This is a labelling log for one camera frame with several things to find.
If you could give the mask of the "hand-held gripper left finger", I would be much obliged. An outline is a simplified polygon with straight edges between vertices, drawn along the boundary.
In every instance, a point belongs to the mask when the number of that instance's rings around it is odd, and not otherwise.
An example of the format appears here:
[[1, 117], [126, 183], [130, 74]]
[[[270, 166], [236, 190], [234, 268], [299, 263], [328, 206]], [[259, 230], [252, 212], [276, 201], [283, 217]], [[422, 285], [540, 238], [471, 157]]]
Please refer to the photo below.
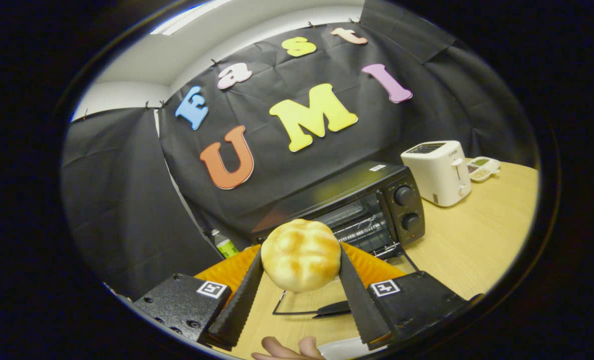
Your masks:
[[256, 245], [198, 275], [175, 273], [134, 305], [186, 342], [230, 351], [239, 342], [262, 275]]

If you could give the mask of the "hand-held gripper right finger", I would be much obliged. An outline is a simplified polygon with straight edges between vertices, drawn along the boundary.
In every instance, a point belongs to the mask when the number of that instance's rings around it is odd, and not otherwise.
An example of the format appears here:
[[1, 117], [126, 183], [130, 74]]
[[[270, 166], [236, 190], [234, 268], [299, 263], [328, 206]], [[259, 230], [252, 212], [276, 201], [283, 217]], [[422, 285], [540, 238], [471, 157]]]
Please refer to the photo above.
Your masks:
[[428, 337], [470, 307], [425, 271], [400, 269], [346, 243], [339, 277], [361, 341], [370, 350]]

